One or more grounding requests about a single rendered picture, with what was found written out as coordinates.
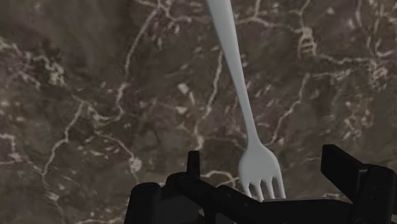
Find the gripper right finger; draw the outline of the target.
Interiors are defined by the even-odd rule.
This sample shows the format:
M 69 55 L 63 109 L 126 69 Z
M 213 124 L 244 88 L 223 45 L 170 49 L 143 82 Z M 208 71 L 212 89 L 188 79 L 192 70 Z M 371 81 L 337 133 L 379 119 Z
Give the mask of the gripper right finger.
M 391 224 L 397 173 L 364 164 L 334 144 L 322 147 L 321 172 L 351 202 L 348 224 Z

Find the white plastic fork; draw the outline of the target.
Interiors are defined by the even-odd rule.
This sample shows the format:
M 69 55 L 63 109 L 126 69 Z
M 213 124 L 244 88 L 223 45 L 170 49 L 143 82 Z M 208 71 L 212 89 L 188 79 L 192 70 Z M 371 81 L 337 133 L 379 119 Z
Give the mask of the white plastic fork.
M 263 145 L 258 137 L 249 96 L 244 80 L 244 72 L 240 59 L 239 44 L 235 28 L 235 20 L 230 0 L 205 0 L 221 44 L 226 64 L 230 71 L 238 102 L 242 110 L 247 133 L 247 146 L 238 164 L 240 184 L 244 193 L 250 197 L 250 186 L 253 186 L 259 201 L 263 201 L 261 183 L 265 183 L 268 196 L 275 199 L 272 181 L 277 181 L 279 195 L 286 198 L 282 172 L 278 159 L 272 151 Z

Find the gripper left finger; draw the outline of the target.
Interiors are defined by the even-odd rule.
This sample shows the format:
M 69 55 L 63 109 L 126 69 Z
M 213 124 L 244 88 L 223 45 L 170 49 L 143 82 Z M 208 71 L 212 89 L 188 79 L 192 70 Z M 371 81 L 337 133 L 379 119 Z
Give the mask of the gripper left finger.
M 130 193 L 124 224 L 260 224 L 257 201 L 200 178 L 200 153 L 189 151 L 185 172 L 166 184 L 140 183 Z

